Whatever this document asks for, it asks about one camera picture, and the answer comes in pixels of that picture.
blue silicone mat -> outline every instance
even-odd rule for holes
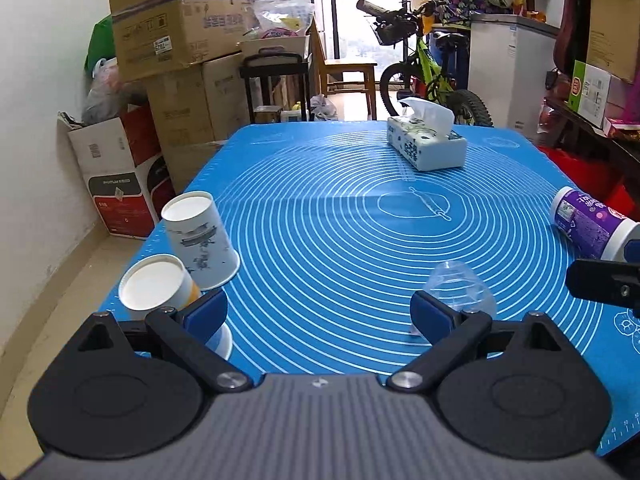
[[[213,194],[241,255],[224,289],[230,361],[265,372],[389,375],[430,346],[408,333],[409,298],[460,260],[491,288],[499,319],[545,310],[614,402],[599,453],[640,430],[640,322],[564,288],[575,254],[550,225],[570,184],[515,132],[456,126],[462,169],[417,173],[383,122],[283,123],[238,131],[189,190]],[[134,260],[170,252],[160,224]],[[103,309],[127,313],[117,286]]]

baseboard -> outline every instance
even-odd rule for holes
[[[82,241],[53,272],[40,295],[28,308],[0,356],[0,413],[11,394],[27,355],[44,328],[58,301],[84,267],[101,241],[108,236],[102,222],[97,222]]]

tissue box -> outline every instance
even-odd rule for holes
[[[466,139],[456,132],[439,134],[413,116],[389,117],[386,140],[418,171],[465,165]]]

red and white box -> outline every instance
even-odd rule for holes
[[[65,124],[84,182],[109,232],[148,237],[164,204],[175,197],[149,106],[84,128]]]

tiled floor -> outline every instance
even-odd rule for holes
[[[78,326],[100,307],[141,244],[130,238],[106,238],[58,302],[18,375],[0,418],[0,473],[5,477],[20,474],[41,455],[27,420],[31,389]]]

